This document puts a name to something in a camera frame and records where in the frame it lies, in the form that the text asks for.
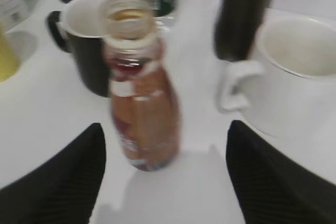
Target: yellow object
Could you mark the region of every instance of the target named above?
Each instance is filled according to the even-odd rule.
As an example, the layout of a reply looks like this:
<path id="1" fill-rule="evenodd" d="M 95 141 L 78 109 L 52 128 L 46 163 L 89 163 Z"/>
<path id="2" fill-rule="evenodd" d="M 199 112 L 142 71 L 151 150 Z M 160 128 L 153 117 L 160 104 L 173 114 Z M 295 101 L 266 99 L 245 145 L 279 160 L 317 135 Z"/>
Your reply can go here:
<path id="1" fill-rule="evenodd" d="M 0 82 L 16 73 L 20 62 L 0 27 Z"/>

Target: white cup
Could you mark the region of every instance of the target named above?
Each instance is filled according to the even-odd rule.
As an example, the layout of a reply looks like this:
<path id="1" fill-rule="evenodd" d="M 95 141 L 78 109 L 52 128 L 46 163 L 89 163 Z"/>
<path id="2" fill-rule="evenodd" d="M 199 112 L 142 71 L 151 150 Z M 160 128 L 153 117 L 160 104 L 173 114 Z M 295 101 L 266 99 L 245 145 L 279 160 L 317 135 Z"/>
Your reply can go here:
<path id="1" fill-rule="evenodd" d="M 270 20 L 223 83 L 224 110 L 240 110 L 267 135 L 302 137 L 336 107 L 336 30 L 310 18 Z"/>

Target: table surface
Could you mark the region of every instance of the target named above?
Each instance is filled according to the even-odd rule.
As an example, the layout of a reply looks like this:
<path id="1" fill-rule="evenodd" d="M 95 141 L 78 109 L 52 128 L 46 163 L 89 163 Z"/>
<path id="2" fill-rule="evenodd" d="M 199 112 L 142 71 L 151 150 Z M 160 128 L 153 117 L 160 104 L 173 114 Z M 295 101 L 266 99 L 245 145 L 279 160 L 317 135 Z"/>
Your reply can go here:
<path id="1" fill-rule="evenodd" d="M 32 15 L 8 33 L 23 63 L 0 83 L 0 188 L 99 122 L 108 160 L 91 223 L 244 223 L 225 164 L 228 128 L 242 116 L 221 114 L 215 103 L 226 65 L 212 51 L 219 1 L 179 0 L 176 25 L 166 38 L 165 66 L 180 97 L 182 151 L 169 167 L 154 173 L 128 164 L 110 120 L 109 99 L 91 93 L 72 56 L 51 41 L 45 17 L 63 6 L 58 0 L 38 0 Z M 267 18 L 286 15 L 297 14 L 270 9 Z M 267 140 L 336 183 L 335 118 L 336 113 L 326 116 L 311 139 Z"/>

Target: white table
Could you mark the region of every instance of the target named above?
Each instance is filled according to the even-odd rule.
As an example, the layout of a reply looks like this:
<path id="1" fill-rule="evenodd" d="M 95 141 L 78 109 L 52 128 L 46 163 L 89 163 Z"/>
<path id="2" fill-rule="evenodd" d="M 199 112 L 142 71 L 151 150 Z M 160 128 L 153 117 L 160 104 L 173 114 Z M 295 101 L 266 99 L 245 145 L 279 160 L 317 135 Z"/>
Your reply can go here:
<path id="1" fill-rule="evenodd" d="M 99 122 L 108 160 L 91 223 L 244 223 L 225 164 L 227 130 L 233 119 L 242 117 L 220 114 L 215 106 L 219 75 L 225 69 L 225 63 L 212 52 L 219 1 L 179 1 L 165 59 L 183 114 L 182 151 L 177 160 L 154 173 L 128 164 L 110 120 L 109 99 L 83 85 L 71 55 L 59 50 L 48 35 L 45 17 L 63 4 L 39 0 L 31 17 L 9 33 L 24 61 L 16 75 L 0 83 L 0 188 Z M 268 13 L 268 17 L 283 15 L 293 14 Z M 306 142 L 268 140 L 296 162 L 336 183 L 335 115 L 331 113 L 323 129 Z"/>

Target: cola bottle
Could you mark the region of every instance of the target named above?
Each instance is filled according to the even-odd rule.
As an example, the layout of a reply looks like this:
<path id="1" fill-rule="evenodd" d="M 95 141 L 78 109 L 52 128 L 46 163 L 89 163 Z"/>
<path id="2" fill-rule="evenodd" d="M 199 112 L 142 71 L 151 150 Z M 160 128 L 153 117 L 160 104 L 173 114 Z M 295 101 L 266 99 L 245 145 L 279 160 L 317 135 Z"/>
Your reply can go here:
<path id="1" fill-rule="evenodd" d="M 221 60 L 245 60 L 270 0 L 223 0 L 215 27 L 215 52 Z"/>

